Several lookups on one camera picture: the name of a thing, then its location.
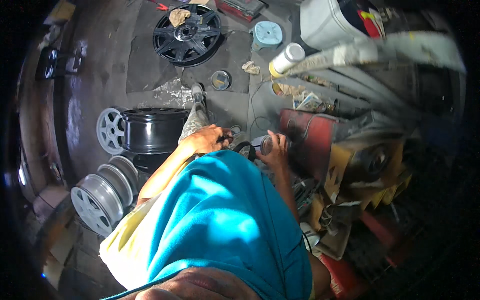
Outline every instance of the concrete floor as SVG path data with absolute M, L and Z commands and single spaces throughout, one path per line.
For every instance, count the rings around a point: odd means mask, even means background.
M 125 92 L 131 43 L 135 38 L 133 32 L 140 6 L 146 4 L 149 3 L 145 0 L 90 0 L 78 8 L 80 16 L 73 36 L 73 52 L 81 53 L 84 59 L 79 73 L 65 81 L 68 149 L 73 171 L 78 178 L 94 173 L 97 167 L 106 163 L 110 157 L 101 148 L 96 137 L 96 119 L 105 108 L 118 106 L 189 109 L 192 105 L 189 89 L 181 86 L 182 68 L 179 67 L 176 67 L 177 78 L 161 87 L 149 87 L 149 91 L 145 92 Z M 207 5 L 215 7 L 213 0 Z M 270 5 L 258 20 L 278 23 L 284 31 L 283 43 L 287 44 L 291 36 L 289 15 L 289 8 Z M 244 23 L 222 14 L 220 18 L 222 27 L 229 30 L 248 31 L 256 23 Z M 274 95 L 269 88 L 270 83 L 265 83 L 253 98 L 252 94 L 262 79 L 269 76 L 268 62 L 281 49 L 282 47 L 274 50 L 264 48 L 252 53 L 252 60 L 260 66 L 261 74 L 250 75 L 249 94 L 207 92 L 208 109 L 214 113 L 215 119 L 218 120 L 218 116 L 221 116 L 219 126 L 238 124 L 247 133 L 251 133 L 251 138 L 265 134 L 266 129 L 276 128 L 276 113 L 283 107 L 290 107 L 291 103 Z M 271 121 L 258 118 L 252 125 L 254 115 L 267 117 Z

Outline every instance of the black wheel rim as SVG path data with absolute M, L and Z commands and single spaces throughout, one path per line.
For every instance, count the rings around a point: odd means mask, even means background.
M 209 60 L 221 43 L 221 21 L 218 14 L 201 4 L 185 4 L 189 10 L 185 23 L 174 28 L 165 14 L 153 32 L 153 45 L 158 55 L 179 67 L 193 67 Z

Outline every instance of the gray sneaker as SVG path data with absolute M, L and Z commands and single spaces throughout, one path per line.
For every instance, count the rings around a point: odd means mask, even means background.
M 192 99 L 193 102 L 201 102 L 205 105 L 204 90 L 199 83 L 192 84 Z

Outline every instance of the person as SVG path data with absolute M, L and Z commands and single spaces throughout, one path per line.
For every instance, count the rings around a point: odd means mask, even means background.
M 245 134 L 206 124 L 198 84 L 192 97 L 177 149 L 100 246 L 102 260 L 130 289 L 111 299 L 321 299 L 330 273 L 302 239 L 285 136 L 268 131 L 271 153 L 257 152 L 274 187 L 229 150 Z

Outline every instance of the blue stool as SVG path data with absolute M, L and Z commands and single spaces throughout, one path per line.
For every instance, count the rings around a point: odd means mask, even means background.
M 253 51 L 262 48 L 277 48 L 283 38 L 282 28 L 277 23 L 270 21 L 258 22 L 249 32 L 253 33 Z

